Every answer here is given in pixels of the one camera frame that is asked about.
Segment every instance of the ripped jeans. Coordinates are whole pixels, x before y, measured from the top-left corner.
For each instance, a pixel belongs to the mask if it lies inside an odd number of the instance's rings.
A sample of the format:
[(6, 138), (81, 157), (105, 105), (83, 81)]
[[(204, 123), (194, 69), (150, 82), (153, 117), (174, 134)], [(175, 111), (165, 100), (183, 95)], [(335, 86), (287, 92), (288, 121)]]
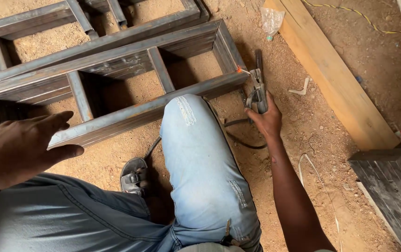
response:
[(177, 251), (220, 242), (228, 219), (243, 250), (262, 251), (249, 186), (209, 104), (191, 94), (171, 100), (160, 135), (174, 187), (171, 225), (150, 222), (136, 194), (43, 173), (0, 192), (0, 251)]

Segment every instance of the sandy ground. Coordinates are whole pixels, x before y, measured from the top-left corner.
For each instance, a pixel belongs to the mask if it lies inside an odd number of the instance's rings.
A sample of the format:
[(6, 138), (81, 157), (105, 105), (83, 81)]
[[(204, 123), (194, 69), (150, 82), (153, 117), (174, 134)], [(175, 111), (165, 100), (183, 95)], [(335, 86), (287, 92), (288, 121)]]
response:
[[(330, 3), (362, 11), (382, 29), (401, 30), (401, 15), (391, 0), (310, 0), (312, 3)], [(0, 0), (0, 18), (36, 9), (56, 1), (52, 0)], [(340, 225), (343, 250), (401, 251), (382, 221), (376, 216), (362, 192), (357, 188), (356, 175), (346, 159), (357, 151), (345, 128), (337, 120), (320, 89), (315, 83), (307, 94), (288, 93), (288, 89), (301, 90), (307, 73), (280, 35), (272, 42), (265, 40), (260, 28), (259, 8), (264, 0), (206, 0), (212, 19), (223, 18), (247, 67), (255, 67), (253, 51), (262, 49), (264, 75), (269, 90), (283, 112), (282, 138), (291, 162), (297, 170), (302, 153), (308, 153), (323, 179)], [(149, 0), (131, 9), (134, 23), (139, 24), (183, 9), (178, 0)], [(385, 35), (374, 31), (361, 16), (327, 7), (308, 10), (330, 42), (335, 46), (354, 75), (363, 78), (361, 86), (381, 111), (392, 129), (401, 129), (401, 34)], [(108, 25), (106, 32), (116, 32)], [(88, 37), (76, 23), (61, 26), (14, 41), (21, 61), (83, 43)], [(220, 75), (220, 69), (211, 53), (193, 57), (182, 63), (189, 68), (189, 83)], [(177, 72), (178, 66), (169, 66), (175, 83), (186, 84)], [(115, 99), (130, 99), (139, 104), (161, 95), (155, 74), (146, 73), (128, 80), (124, 94)], [(220, 117), (226, 120), (244, 118), (243, 106), (237, 92), (231, 92), (212, 101)], [(74, 100), (68, 99), (47, 107), (49, 112), (77, 110)], [(71, 124), (80, 123), (78, 116)], [(106, 190), (119, 190), (118, 176), (130, 158), (143, 156), (158, 136), (160, 121), (118, 135), (89, 146), (81, 157), (64, 161), (50, 172), (74, 176)], [(236, 125), (228, 129), (248, 143), (262, 143), (254, 126)], [(267, 150), (250, 150), (231, 146), (248, 180), (261, 221), (261, 243), (265, 251), (287, 251), (272, 198), (272, 178)], [(159, 172), (159, 181), (167, 192), (171, 190), (169, 174), (164, 167), (161, 145), (153, 152), (153, 164)], [(338, 232), (331, 202), (317, 176), (306, 161), (302, 163), (306, 191), (319, 215), (325, 233), (338, 248)]]

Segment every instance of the sandal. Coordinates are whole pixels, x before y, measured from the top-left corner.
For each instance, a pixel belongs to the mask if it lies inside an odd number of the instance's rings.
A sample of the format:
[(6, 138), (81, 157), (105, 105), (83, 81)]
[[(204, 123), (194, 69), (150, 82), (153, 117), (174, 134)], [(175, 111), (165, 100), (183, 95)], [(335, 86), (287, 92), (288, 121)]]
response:
[(142, 198), (147, 195), (147, 164), (141, 158), (132, 158), (122, 168), (120, 175), (121, 191), (136, 193)]

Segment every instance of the left hand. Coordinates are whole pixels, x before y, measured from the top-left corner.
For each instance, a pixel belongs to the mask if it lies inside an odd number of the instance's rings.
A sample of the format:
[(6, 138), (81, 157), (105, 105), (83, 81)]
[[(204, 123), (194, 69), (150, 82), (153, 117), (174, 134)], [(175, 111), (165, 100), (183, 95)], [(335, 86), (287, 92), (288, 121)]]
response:
[(68, 144), (47, 150), (52, 135), (68, 129), (72, 111), (0, 124), (0, 190), (31, 179), (65, 159), (84, 153)]

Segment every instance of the wooden beam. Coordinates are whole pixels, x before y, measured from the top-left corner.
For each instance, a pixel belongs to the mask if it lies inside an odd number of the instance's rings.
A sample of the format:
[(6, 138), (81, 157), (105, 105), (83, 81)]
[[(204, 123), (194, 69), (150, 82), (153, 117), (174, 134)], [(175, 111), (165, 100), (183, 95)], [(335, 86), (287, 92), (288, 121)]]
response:
[(285, 11), (280, 34), (361, 150), (390, 149), (399, 140), (301, 0), (266, 0)]

